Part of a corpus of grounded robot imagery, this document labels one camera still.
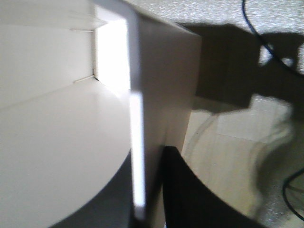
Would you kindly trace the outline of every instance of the glossy white surface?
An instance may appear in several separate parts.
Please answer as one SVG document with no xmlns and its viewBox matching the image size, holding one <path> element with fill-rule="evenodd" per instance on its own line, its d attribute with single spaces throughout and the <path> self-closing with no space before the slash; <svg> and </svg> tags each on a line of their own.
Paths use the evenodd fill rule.
<svg viewBox="0 0 304 228">
<path fill-rule="evenodd" d="M 44 228 L 86 204 L 130 149 L 128 92 L 97 80 L 0 110 L 2 228 Z"/>
</svg>

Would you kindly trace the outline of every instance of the cable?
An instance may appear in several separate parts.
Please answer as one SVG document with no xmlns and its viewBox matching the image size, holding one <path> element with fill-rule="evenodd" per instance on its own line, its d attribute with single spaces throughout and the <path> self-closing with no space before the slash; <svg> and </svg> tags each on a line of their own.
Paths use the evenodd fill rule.
<svg viewBox="0 0 304 228">
<path fill-rule="evenodd" d="M 286 188 L 289 187 L 289 184 L 296 179 L 297 177 L 301 176 L 302 174 L 304 174 L 304 168 L 302 168 L 301 170 L 299 170 L 298 172 L 294 173 L 293 175 L 291 175 L 290 177 L 288 177 L 284 183 L 283 183 L 283 187 L 282 187 L 282 195 L 283 195 L 283 199 L 287 205 L 287 207 L 302 221 L 304 221 L 304 217 L 302 215 L 300 215 L 295 209 L 294 207 L 290 204 L 290 202 L 288 201 L 287 195 L 286 195 Z"/>
<path fill-rule="evenodd" d="M 273 59 L 278 62 L 280 66 L 282 66 L 285 70 L 289 71 L 293 75 L 300 77 L 304 79 L 304 74 L 301 74 L 297 72 L 296 70 L 292 69 L 291 67 L 287 66 L 281 58 L 271 49 L 271 47 L 268 45 L 267 41 L 257 32 L 257 30 L 254 28 L 252 23 L 250 22 L 247 14 L 246 14 L 246 0 L 242 0 L 242 12 L 244 19 L 250 28 L 251 32 L 256 36 L 256 38 L 260 41 L 260 43 L 267 49 L 267 51 L 272 55 Z"/>
</svg>

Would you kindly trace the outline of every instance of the white panel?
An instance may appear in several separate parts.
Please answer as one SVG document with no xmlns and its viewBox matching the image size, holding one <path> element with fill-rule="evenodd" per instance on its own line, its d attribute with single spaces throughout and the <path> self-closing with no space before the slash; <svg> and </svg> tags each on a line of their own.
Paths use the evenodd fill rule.
<svg viewBox="0 0 304 228">
<path fill-rule="evenodd" d="M 130 150 L 128 91 L 95 79 L 0 111 L 2 228 L 44 228 L 86 204 Z"/>
<path fill-rule="evenodd" d="M 98 80 L 115 90 L 130 89 L 126 21 L 121 19 L 97 28 L 95 38 Z"/>
<path fill-rule="evenodd" d="M 0 108 L 92 75 L 92 34 L 0 26 Z"/>
<path fill-rule="evenodd" d="M 134 212 L 137 219 L 161 227 L 164 218 L 155 212 L 158 200 L 152 198 L 159 191 L 156 173 L 164 145 L 180 150 L 183 145 L 197 82 L 200 38 L 122 1 L 95 2 L 128 23 Z"/>
<path fill-rule="evenodd" d="M 105 22 L 96 18 L 89 0 L 1 0 L 0 24 L 62 29 L 95 29 Z"/>
</svg>

